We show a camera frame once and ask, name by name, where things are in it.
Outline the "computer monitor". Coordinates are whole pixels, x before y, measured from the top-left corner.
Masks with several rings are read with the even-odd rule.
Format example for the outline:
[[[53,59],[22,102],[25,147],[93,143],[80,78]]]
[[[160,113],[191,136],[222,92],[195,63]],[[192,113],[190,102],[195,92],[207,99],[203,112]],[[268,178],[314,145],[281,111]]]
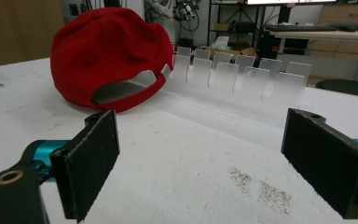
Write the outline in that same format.
[[[245,0],[247,5],[304,5],[304,4],[324,4],[332,3],[337,0]]]

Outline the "wooden drawer cabinet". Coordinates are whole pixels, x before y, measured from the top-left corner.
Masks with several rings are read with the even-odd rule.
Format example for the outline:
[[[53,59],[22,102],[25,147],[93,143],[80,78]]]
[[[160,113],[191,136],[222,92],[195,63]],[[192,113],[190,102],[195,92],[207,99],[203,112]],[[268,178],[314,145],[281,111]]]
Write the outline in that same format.
[[[311,56],[334,59],[338,65],[358,62],[358,4],[324,6],[319,24],[335,27],[347,37],[317,40],[312,44]],[[358,65],[352,76],[358,80]]]

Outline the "clear acrylic slotted rack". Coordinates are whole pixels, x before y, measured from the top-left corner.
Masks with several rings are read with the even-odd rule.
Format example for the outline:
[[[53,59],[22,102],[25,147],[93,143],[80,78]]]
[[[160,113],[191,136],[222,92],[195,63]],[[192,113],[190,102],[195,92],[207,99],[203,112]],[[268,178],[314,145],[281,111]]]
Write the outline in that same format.
[[[311,66],[180,47],[163,90],[283,126],[300,105]]]

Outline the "cardboard box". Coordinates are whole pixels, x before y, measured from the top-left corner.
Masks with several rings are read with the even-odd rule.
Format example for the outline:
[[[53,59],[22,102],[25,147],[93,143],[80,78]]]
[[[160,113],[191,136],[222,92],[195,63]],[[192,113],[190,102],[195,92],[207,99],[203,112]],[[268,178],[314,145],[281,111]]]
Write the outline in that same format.
[[[212,47],[207,47],[206,50],[210,51],[210,58],[213,58],[217,52],[223,52],[233,55],[233,58],[236,58],[238,55],[250,56],[255,59],[258,58],[256,51],[253,48],[247,48],[242,50],[233,50],[233,49],[217,49]]]

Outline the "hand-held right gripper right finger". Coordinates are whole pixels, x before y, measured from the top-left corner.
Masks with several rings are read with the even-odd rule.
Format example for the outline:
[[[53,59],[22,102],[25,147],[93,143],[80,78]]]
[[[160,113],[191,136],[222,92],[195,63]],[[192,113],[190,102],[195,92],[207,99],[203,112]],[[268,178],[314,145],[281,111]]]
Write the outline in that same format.
[[[282,154],[344,219],[358,219],[358,139],[299,109],[287,112]]]

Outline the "black metal shelf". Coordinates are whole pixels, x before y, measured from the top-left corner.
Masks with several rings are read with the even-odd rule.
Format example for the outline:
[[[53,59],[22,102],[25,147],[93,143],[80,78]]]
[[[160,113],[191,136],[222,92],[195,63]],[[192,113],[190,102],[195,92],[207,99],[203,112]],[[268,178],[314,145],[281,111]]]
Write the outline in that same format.
[[[209,0],[207,45],[211,46],[218,36],[228,36],[235,46],[247,42],[255,47],[265,8],[247,5],[245,0]]]

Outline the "white desk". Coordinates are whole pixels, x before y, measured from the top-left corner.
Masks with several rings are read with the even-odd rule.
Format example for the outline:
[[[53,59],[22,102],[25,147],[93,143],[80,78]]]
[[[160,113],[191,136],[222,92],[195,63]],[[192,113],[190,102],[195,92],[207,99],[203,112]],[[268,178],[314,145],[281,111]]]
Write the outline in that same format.
[[[286,38],[295,39],[309,39],[309,40],[325,40],[325,41],[342,41],[342,42],[358,42],[357,32],[342,32],[342,31],[328,31],[328,32],[269,32],[271,35],[280,38],[281,48],[284,47]],[[353,79],[358,81],[358,65],[356,67]]]

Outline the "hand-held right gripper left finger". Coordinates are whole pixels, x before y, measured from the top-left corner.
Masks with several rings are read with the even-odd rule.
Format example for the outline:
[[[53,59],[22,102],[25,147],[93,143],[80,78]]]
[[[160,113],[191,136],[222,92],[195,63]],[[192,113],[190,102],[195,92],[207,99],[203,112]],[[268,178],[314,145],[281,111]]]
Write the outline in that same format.
[[[21,163],[36,170],[38,181],[54,179],[67,219],[85,219],[119,155],[116,113],[98,112],[71,140],[36,140]]]

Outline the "black keyboard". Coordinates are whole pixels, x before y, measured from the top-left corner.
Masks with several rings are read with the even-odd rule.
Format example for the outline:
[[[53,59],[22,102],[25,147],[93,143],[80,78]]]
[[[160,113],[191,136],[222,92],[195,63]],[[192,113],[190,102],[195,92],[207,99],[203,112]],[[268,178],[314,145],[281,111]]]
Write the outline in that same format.
[[[337,31],[337,28],[327,26],[305,26],[305,25],[273,25],[269,24],[265,26],[266,30],[272,32],[333,32]]]

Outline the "dark round stool seat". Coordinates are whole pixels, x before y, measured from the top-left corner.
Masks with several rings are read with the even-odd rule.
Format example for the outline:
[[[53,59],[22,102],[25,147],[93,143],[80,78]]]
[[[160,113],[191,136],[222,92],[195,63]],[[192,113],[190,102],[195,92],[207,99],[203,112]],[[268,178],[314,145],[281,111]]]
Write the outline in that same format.
[[[315,87],[321,90],[337,91],[358,96],[358,81],[346,79],[327,79],[316,83]]]

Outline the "red baseball cap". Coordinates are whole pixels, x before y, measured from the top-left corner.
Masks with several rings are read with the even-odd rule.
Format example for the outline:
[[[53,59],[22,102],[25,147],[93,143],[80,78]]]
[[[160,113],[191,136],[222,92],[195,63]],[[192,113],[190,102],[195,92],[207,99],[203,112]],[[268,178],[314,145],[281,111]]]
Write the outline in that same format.
[[[54,85],[69,103],[97,110],[124,112],[157,93],[173,70],[173,48],[165,29],[145,22],[124,7],[104,7],[80,14],[54,36],[50,70]],[[96,100],[103,89],[144,71],[155,82],[106,103]]]

